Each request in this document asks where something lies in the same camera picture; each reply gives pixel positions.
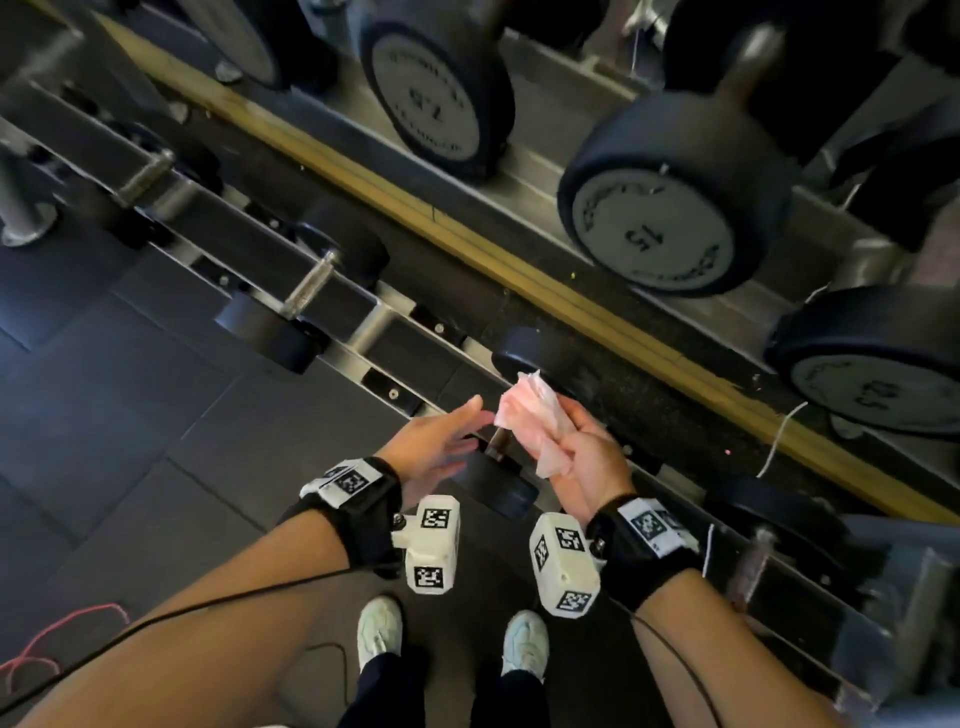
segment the sneaker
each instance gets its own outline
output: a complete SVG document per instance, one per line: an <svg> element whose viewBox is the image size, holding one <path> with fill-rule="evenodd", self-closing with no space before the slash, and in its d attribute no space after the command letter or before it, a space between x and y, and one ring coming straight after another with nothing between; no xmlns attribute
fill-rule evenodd
<svg viewBox="0 0 960 728"><path fill-rule="evenodd" d="M400 654L403 644L403 613L392 596L375 596L360 612L357 622L357 653L360 669L384 652Z"/></svg>
<svg viewBox="0 0 960 728"><path fill-rule="evenodd" d="M546 624L536 612L517 612L507 625L503 638L503 672L525 669L543 682L546 662L550 659L550 638Z"/></svg>

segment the yellow stripe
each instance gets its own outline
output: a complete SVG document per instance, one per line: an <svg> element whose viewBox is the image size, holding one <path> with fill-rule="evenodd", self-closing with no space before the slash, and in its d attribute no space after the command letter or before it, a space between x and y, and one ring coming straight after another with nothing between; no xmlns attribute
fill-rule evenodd
<svg viewBox="0 0 960 728"><path fill-rule="evenodd" d="M30 2L49 12L42 7L43 0ZM728 381L124 26L101 19L137 64L158 81L309 167L761 441L773 441L782 415L766 404L745 397ZM891 516L960 524L960 515L802 425L787 425L780 451Z"/></svg>

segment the wrist strap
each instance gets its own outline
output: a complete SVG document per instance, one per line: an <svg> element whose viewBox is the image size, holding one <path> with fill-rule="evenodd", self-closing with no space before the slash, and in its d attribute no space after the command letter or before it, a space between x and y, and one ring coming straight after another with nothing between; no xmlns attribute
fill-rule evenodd
<svg viewBox="0 0 960 728"><path fill-rule="evenodd" d="M697 541L655 498L620 496L601 508L587 538L603 541L600 585L631 612L666 582L698 569Z"/></svg>
<svg viewBox="0 0 960 728"><path fill-rule="evenodd" d="M305 511L320 511L344 545L352 567L399 562L394 548L394 514L403 493L394 469L378 457L345 460L300 490L277 525Z"/></svg>

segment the white sneaker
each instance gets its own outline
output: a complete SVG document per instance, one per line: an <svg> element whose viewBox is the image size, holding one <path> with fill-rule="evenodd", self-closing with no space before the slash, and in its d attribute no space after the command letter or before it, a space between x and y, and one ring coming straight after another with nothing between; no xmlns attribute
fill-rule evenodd
<svg viewBox="0 0 960 728"><path fill-rule="evenodd" d="M543 682L546 662L550 659L550 638L546 624L536 612L517 612L507 625L503 638L503 672L525 669Z"/></svg>
<svg viewBox="0 0 960 728"><path fill-rule="evenodd" d="M360 612L357 622L357 653L360 669L384 652L400 654L403 644L403 613L392 596L375 596Z"/></svg>

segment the right hand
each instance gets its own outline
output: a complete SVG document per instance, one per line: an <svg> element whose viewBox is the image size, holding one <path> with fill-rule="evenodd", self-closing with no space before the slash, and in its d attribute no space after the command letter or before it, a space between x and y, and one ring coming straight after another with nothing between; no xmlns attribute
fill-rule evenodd
<svg viewBox="0 0 960 728"><path fill-rule="evenodd" d="M557 397L577 431L560 441L560 447L573 457L572 472L554 475L550 482L564 510L586 528L607 503L635 494L636 489L627 459L610 433L578 401Z"/></svg>

